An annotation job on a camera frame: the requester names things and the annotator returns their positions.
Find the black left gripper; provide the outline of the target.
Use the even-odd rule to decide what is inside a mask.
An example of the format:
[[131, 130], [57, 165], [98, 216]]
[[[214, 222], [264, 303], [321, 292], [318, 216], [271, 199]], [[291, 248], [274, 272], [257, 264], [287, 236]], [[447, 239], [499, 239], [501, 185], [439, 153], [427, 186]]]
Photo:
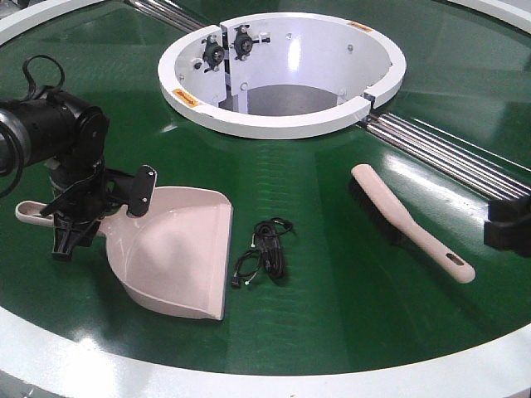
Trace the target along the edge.
[[100, 228], [100, 218], [126, 205], [126, 215], [142, 217], [148, 210], [157, 181], [157, 171], [142, 165], [133, 175], [106, 170], [100, 159], [86, 168], [74, 163], [49, 167], [54, 198], [41, 210], [53, 218], [54, 260], [71, 260], [77, 246], [90, 247]]

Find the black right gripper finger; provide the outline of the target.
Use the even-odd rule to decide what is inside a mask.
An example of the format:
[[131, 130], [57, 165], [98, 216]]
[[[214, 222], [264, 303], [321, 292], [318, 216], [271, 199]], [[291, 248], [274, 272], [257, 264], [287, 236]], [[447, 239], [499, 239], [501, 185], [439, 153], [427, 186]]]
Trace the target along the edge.
[[484, 243], [530, 257], [530, 196], [488, 202]]

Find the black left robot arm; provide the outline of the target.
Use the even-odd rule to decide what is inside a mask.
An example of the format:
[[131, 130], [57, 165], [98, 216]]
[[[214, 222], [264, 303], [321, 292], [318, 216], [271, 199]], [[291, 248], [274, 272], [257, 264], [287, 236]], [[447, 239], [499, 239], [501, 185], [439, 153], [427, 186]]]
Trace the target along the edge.
[[52, 218], [57, 260], [91, 245], [113, 210], [126, 206], [133, 217], [148, 212], [157, 173], [149, 165], [135, 174], [106, 167], [109, 126], [99, 107], [57, 88], [1, 103], [1, 174], [14, 176], [1, 194], [14, 190], [25, 167], [48, 163], [54, 198], [39, 213]]

